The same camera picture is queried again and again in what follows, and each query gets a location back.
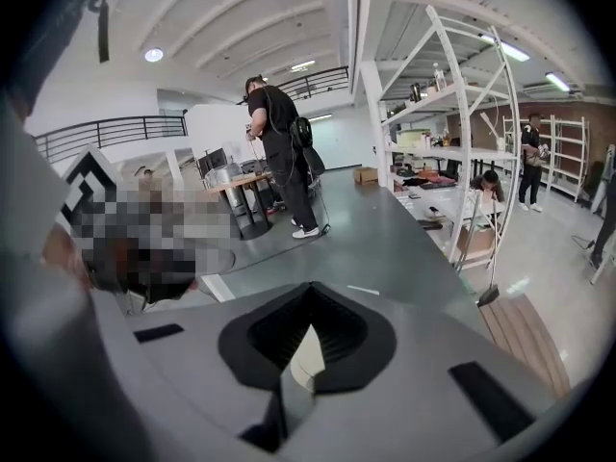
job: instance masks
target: mop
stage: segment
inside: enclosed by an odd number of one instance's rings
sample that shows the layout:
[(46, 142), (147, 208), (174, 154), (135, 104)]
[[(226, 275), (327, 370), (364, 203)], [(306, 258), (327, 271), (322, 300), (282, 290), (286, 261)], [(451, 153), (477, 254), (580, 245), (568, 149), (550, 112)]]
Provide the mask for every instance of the mop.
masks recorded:
[(494, 283), (494, 273), (497, 268), (497, 249), (499, 248), (499, 225), (497, 222), (497, 202), (496, 200), (492, 200), (492, 204), (494, 206), (494, 257), (492, 260), (492, 278), (490, 279), (490, 286), (483, 293), (483, 295), (479, 297), (479, 300), (476, 302), (477, 307), (490, 304), (501, 294), (499, 292), (499, 285)]

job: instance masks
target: shelving unit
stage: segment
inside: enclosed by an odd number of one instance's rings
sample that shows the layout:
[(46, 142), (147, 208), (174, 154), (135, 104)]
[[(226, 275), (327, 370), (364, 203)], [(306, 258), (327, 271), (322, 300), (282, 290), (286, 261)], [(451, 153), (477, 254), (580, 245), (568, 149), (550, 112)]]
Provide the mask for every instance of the shelving unit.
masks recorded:
[[(518, 179), (518, 164), (520, 159), (520, 132), (513, 136), (512, 151), (500, 152), (496, 150), (480, 149), (471, 147), (471, 122), (470, 115), (482, 103), (489, 98), (497, 97), (504, 100), (511, 107), (512, 115), (516, 118), (519, 125), (519, 110), (516, 97), (515, 82), (508, 59), (502, 50), (501, 39), (494, 27), (489, 29), (481, 29), (473, 24), (451, 19), (444, 16), (439, 16), (432, 6), (427, 6), (425, 9), (431, 26), (428, 31), (419, 39), (415, 48), (409, 53), (398, 70), (394, 73), (390, 81), (383, 86), (378, 75), (378, 70), (374, 61), (362, 62), (362, 77), (366, 86), (366, 94), (369, 101), (369, 109), (371, 113), (372, 128), (374, 135), (377, 138), (376, 155), (378, 158), (379, 184), (388, 187), (391, 191), (394, 190), (394, 181), (401, 184), (403, 179), (390, 172), (392, 165), (393, 153), (410, 154), (418, 158), (441, 158), (446, 160), (454, 160), (460, 162), (458, 172), (459, 183), (458, 187), (447, 192), (443, 189), (436, 191), (426, 191), (423, 193), (423, 199), (426, 203), (434, 202), (435, 207), (441, 211), (452, 223), (453, 229), (448, 241), (439, 244), (439, 247), (444, 249), (450, 262), (454, 262), (459, 254), (457, 249), (457, 241), (460, 235), (462, 225), (467, 223), (470, 181), (473, 170), (473, 160), (485, 161), (500, 161), (511, 164), (512, 183), (515, 186)], [(459, 34), (467, 38), (477, 39), (485, 44), (482, 36), (490, 36), (494, 38), (494, 50), (499, 60), (499, 66), (494, 74), (487, 81), (485, 87), (469, 86), (465, 83), (458, 60), (449, 40), (450, 34)], [(433, 92), (421, 101), (415, 103), (410, 99), (405, 101), (405, 108), (392, 117), (387, 117), (387, 108), (385, 102), (391, 98), (399, 98), (403, 88), (397, 86), (398, 79), (402, 77), (407, 67), (413, 67), (413, 61), (418, 53), (422, 51), (425, 44), (436, 35), (440, 44), (443, 47), (447, 58), (446, 73), (452, 84), (446, 85), (437, 92)], [(494, 90), (494, 85), (497, 80), (502, 77), (506, 83), (507, 93)], [(425, 120), (430, 117), (439, 116), (449, 113), (460, 114), (460, 146), (459, 147), (402, 147), (392, 142), (390, 137), (390, 127), (401, 123), (411, 123)], [(515, 202), (515, 191), (510, 190), (504, 211), (502, 222), (499, 227), (500, 237), (499, 242), (502, 242), (504, 234), (511, 217), (512, 208)], [(398, 200), (404, 202), (403, 205), (407, 208), (413, 204), (408, 203), (404, 196), (397, 193)], [(441, 200), (438, 197), (448, 197), (448, 200)], [(481, 252), (481, 255), (471, 255), (471, 259), (466, 261), (465, 267), (477, 265), (485, 265), (493, 262), (500, 249), (500, 245), (494, 251)]]
[[(503, 125), (505, 129), (505, 135), (508, 134), (507, 124), (511, 124), (511, 118), (503, 118)], [(550, 116), (550, 119), (543, 119), (541, 123), (550, 125), (550, 135), (541, 134), (539, 137), (543, 140), (550, 141), (550, 163), (543, 165), (542, 169), (546, 172), (546, 175), (542, 177), (542, 182), (546, 185), (548, 193), (551, 189), (559, 192), (566, 193), (574, 198), (575, 202), (578, 202), (579, 193), (584, 185), (586, 179), (586, 172), (588, 169), (588, 152), (590, 136), (588, 135), (589, 124), (584, 119), (581, 121), (573, 121), (569, 119), (557, 119), (554, 115)], [(573, 139), (570, 137), (564, 137), (562, 135), (563, 127), (579, 128), (581, 129), (581, 139)], [(563, 154), (562, 148), (566, 144), (579, 145), (580, 156), (573, 156), (571, 154)], [(562, 160), (573, 161), (578, 164), (576, 170), (567, 170), (562, 167)], [(570, 182), (562, 177), (570, 178), (575, 182)]]

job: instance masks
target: wooden table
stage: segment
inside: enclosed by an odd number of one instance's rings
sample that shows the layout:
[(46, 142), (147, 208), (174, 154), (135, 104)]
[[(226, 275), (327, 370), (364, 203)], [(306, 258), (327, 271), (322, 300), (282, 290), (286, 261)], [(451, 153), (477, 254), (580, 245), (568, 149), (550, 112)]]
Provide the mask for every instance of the wooden table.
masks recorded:
[[(268, 176), (266, 174), (260, 174), (258, 176), (246, 176), (245, 178), (233, 180), (232, 182), (225, 183), (224, 185), (218, 185), (216, 187), (208, 189), (208, 193), (220, 193), (224, 201), (227, 203), (231, 214), (233, 214), (235, 221), (238, 223), (238, 227), (240, 228), (243, 240), (253, 240), (270, 231), (271, 222), (268, 220), (268, 212), (266, 211), (266, 208), (263, 204), (263, 199), (261, 198), (261, 194), (259, 193), (259, 188), (257, 187), (257, 182), (267, 179)], [(237, 188), (240, 189), (240, 198), (242, 199), (242, 203), (246, 209), (246, 215), (248, 216), (248, 220), (250, 221), (250, 225), (244, 228), (240, 226), (240, 222), (238, 221), (237, 216), (233, 212), (233, 207), (231, 207), (231, 203), (229, 202), (229, 197), (225, 192), (225, 190)], [(252, 211), (250, 210), (250, 206), (248, 205), (248, 201), (246, 200), (246, 195), (244, 193), (244, 190), (246, 188), (251, 188), (254, 191), (254, 198), (257, 202), (257, 211), (259, 212), (259, 216), (261, 216), (260, 221), (255, 221), (254, 217), (252, 216)]]

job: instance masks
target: hair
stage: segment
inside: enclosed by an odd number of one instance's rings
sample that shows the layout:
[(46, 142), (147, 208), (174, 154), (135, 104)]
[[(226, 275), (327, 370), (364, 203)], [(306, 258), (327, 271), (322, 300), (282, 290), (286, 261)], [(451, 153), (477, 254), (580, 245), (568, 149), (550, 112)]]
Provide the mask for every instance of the hair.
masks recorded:
[(256, 77), (250, 77), (248, 78), (248, 80), (246, 81), (246, 85), (245, 85), (245, 92), (246, 92), (246, 96), (249, 95), (248, 92), (248, 88), (250, 87), (250, 84), (253, 83), (257, 83), (261, 86), (266, 86), (268, 83), (263, 79), (263, 77), (261, 75), (257, 75)]
[(496, 185), (497, 183), (499, 183), (499, 174), (496, 173), (493, 169), (488, 169), (486, 172), (483, 173), (483, 179), (488, 183)]

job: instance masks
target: cardboard box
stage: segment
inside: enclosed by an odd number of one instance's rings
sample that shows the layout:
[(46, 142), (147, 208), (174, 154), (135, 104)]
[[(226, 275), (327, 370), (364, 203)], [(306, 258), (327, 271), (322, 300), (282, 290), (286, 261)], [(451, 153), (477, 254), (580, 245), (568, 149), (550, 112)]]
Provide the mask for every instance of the cardboard box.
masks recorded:
[[(464, 252), (466, 242), (469, 240), (469, 230), (463, 227), (460, 230), (460, 238), (458, 238), (458, 249)], [(494, 248), (494, 229), (477, 229), (473, 232), (471, 244), (469, 245), (468, 255), (478, 251), (490, 251)]]
[(378, 183), (378, 171), (374, 167), (359, 167), (353, 170), (353, 178), (360, 185)]

